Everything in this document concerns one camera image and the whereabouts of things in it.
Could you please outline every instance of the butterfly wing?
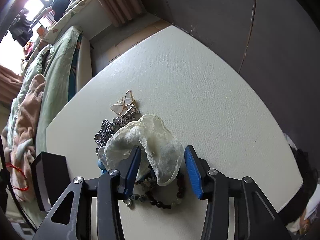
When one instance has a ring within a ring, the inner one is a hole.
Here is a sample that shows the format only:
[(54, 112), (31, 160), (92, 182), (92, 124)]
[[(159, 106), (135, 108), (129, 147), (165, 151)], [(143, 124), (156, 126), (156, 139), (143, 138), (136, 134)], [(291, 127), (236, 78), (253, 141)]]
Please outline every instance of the butterfly wing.
[(112, 111), (114, 111), (116, 114), (121, 115), (123, 110), (124, 110), (125, 106), (124, 103), (122, 102), (121, 104), (116, 104), (116, 105), (112, 105), (110, 107), (110, 109)]
[(131, 105), (133, 102), (134, 102), (134, 99), (133, 99), (133, 96), (132, 96), (132, 92), (131, 92), (131, 90), (129, 90), (129, 91), (127, 91), (127, 93), (125, 94), (124, 104), (125, 104), (126, 106), (129, 106), (129, 105)]

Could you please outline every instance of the black cable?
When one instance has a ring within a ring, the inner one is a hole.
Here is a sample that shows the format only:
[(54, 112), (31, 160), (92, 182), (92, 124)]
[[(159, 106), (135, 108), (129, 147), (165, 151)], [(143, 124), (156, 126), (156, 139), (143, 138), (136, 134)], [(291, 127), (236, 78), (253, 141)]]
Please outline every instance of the black cable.
[[(2, 139), (0, 137), (0, 159), (1, 159), (1, 164), (2, 164), (2, 168), (3, 169), (7, 169), (6, 165), (5, 165), (5, 159), (4, 159), (4, 152), (3, 152), (3, 144), (2, 144)], [(8, 188), (9, 188), (9, 191), (11, 193), (11, 197), (13, 199), (13, 202), (14, 204), (16, 205), (19, 213), (21, 214), (21, 216), (23, 217), (23, 219), (26, 221), (26, 223), (28, 224), (28, 226), (32, 229), (32, 231), (36, 232), (37, 229), (31, 224), (30, 220), (27, 218), (26, 214), (24, 213), (19, 201), (17, 200), (15, 194), (14, 194), (14, 191), (13, 191), (13, 188), (12, 188), (12, 185), (11, 185), (11, 182), (10, 182), (10, 179), (7, 178), (8, 181)]]

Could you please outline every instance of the gray tile floor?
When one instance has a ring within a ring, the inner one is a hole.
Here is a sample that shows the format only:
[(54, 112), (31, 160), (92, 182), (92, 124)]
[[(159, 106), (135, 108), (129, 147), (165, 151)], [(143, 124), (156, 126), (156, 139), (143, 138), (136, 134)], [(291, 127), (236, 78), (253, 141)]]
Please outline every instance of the gray tile floor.
[(90, 40), (93, 47), (91, 51), (92, 75), (95, 76), (109, 64), (106, 54), (109, 48), (158, 20), (157, 16), (146, 13), (119, 28), (110, 25), (94, 36)]

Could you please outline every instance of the black fabric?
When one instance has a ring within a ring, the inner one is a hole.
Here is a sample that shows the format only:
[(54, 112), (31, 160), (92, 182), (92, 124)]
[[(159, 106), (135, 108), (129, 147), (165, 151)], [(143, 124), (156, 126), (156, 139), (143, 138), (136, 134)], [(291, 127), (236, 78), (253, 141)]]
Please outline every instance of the black fabric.
[(53, 0), (52, 9), (54, 10), (54, 20), (57, 22), (63, 16), (64, 11), (69, 5), (70, 0)]
[(33, 31), (29, 31), (30, 25), (31, 22), (27, 20), (24, 14), (18, 14), (9, 27), (9, 32), (11, 33), (13, 40), (17, 40), (22, 47), (33, 35)]
[(316, 190), (318, 181), (317, 171), (310, 167), (308, 153), (301, 149), (291, 150), (302, 176), (303, 185), (289, 203), (279, 212), (279, 217), (285, 225), (297, 220), (302, 215), (310, 197)]

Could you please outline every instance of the pink plush fabric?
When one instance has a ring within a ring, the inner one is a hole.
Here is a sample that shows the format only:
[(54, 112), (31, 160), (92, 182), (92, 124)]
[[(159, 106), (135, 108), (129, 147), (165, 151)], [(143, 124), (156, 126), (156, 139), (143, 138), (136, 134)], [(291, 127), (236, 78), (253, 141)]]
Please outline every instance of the pink plush fabric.
[[(10, 160), (12, 165), (22, 169), (27, 177), (29, 190), (20, 191), (14, 189), (15, 194), (20, 197), (17, 199), (21, 201), (31, 201), (35, 197), (30, 165), (36, 158), (33, 138), (36, 135), (38, 126), (45, 83), (45, 78), (41, 74), (36, 75), (32, 79), (28, 93), (18, 111), (16, 122), (17, 134), (13, 138)], [(26, 183), (22, 174), (12, 168), (10, 168), (9, 171), (11, 172), (11, 184), (18, 188), (24, 188)]]

